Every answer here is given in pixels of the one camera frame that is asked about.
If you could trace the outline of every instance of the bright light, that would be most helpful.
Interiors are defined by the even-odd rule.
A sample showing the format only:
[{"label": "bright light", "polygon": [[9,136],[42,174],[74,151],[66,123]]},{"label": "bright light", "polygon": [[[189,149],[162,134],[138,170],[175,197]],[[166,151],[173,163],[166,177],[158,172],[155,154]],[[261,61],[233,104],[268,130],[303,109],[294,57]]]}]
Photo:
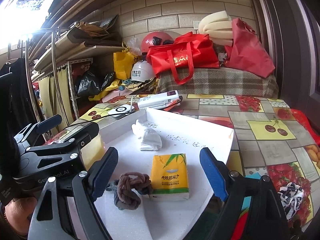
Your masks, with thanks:
[{"label": "bright light", "polygon": [[29,33],[41,28],[53,2],[44,0],[39,10],[30,10],[28,7],[18,8],[17,1],[0,11],[0,49],[7,47],[9,41],[17,44],[19,39],[31,38]]}]

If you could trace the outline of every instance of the yellow tissue pack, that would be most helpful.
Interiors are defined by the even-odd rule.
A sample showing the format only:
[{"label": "yellow tissue pack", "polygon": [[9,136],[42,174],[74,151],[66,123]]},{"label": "yellow tissue pack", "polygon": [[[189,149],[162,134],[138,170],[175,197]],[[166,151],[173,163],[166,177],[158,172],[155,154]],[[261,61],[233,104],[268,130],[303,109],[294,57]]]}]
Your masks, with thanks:
[{"label": "yellow tissue pack", "polygon": [[151,169],[153,201],[177,201],[189,198],[187,159],[185,153],[154,155]]}]

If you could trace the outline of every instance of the brick wall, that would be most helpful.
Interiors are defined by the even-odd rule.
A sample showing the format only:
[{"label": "brick wall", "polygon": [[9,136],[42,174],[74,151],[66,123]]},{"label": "brick wall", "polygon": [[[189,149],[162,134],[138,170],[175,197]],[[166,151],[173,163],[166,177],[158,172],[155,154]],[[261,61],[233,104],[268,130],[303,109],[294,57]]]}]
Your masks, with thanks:
[{"label": "brick wall", "polygon": [[115,28],[127,41],[133,36],[142,39],[157,30],[195,33],[193,21],[223,10],[256,29],[250,0],[117,0],[94,11],[91,16],[100,20],[119,14]]}]

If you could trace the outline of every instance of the green stripe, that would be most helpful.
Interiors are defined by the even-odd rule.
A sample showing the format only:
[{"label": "green stripe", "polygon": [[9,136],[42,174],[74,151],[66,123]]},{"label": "green stripe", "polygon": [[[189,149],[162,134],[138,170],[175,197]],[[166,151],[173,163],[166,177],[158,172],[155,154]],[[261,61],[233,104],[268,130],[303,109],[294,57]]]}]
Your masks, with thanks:
[{"label": "green stripe", "polygon": [[180,188],[164,188],[164,189],[154,189],[153,194],[174,194],[174,193],[187,193],[189,188],[180,187]]}]

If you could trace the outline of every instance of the bracelet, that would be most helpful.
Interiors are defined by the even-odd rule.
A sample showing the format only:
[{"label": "bracelet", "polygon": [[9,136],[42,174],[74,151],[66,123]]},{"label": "bracelet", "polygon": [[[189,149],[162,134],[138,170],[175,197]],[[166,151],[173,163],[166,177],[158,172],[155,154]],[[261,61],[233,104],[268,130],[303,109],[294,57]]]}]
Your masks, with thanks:
[{"label": "bracelet", "polygon": [[9,223],[9,221],[8,221],[8,219],[7,219],[7,215],[5,214],[5,207],[4,207],[3,216],[4,216],[5,221],[7,221],[7,223],[8,223],[9,226],[11,227],[11,229],[14,231],[14,233],[15,233],[19,238],[21,238],[21,239],[27,239],[27,238],[28,238],[27,236],[21,236],[21,235],[19,235],[19,234],[13,229],[13,227],[10,225],[10,223]]}]

